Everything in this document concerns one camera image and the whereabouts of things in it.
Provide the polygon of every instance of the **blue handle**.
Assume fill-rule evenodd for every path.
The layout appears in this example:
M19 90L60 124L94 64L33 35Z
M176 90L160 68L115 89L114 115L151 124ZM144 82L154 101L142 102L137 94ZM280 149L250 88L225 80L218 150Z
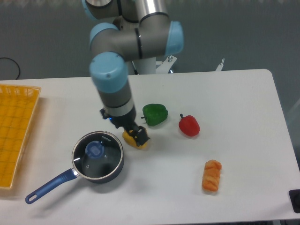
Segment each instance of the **blue handle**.
M41 186L40 188L38 188L37 190L35 190L31 194L29 194L25 198L25 202L27 204L32 204L37 199L40 199L41 197L43 197L44 195L46 195L47 193L49 193L50 191L52 191L53 189L55 189L56 187L58 187L59 185L65 183L67 181L73 180L76 177L77 176L74 174L73 170L72 169L68 169L67 171L61 173L60 175L58 175L57 177L55 177L54 179L52 179L48 183L44 184L43 186Z

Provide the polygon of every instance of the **yellow basket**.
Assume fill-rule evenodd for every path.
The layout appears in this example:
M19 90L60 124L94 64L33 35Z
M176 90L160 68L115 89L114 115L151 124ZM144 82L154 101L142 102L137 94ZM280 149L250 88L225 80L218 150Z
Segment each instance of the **yellow basket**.
M10 189L40 87L0 84L0 188Z

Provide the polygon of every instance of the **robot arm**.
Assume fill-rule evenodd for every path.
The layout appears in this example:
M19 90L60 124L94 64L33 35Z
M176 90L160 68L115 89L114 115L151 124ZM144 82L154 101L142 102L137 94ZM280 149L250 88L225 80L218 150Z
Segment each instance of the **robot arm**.
M95 18L101 18L100 11L106 8L109 11L105 16L116 16L116 11L120 15L125 8L129 12L135 6L136 13L131 14L131 19L136 16L138 28L118 30L113 24L100 23L92 29L90 74L104 104L103 118L109 118L116 128L124 127L137 146L143 145L149 138L146 129L135 123L125 62L180 52L182 27L179 22L169 20L163 0L83 0L83 5Z

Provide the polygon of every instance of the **gray wall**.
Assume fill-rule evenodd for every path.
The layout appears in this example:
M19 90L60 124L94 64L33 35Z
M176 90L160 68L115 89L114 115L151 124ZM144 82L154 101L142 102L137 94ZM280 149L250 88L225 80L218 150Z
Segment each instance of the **gray wall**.
M181 21L185 32L175 72L213 71L222 58L224 70L269 69L287 115L300 98L300 0L166 3L170 18ZM88 76L95 24L80 0L2 0L0 57L19 63L20 79ZM1 79L16 73L12 62L0 60ZM300 159L300 116L289 131Z

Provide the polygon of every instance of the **toy vegetable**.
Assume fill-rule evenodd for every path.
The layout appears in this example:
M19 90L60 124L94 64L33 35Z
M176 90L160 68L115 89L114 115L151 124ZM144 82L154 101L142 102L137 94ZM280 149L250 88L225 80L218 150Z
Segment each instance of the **toy vegetable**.
M179 121L179 128L180 130L186 134L187 136L194 137L200 132L200 127L195 119L194 116L186 116L183 117L182 114L180 114L181 120Z
M160 124L168 117L168 111L162 104L145 105L142 109L142 112L144 117L141 118L145 119L149 126Z
M133 139L133 137L129 136L129 134L126 132L126 130L124 130L124 132L122 134L122 137L124 138L124 140L126 141L127 144L129 144L130 146L132 146L136 149L144 149L147 146L147 142L143 145L137 146L135 140Z

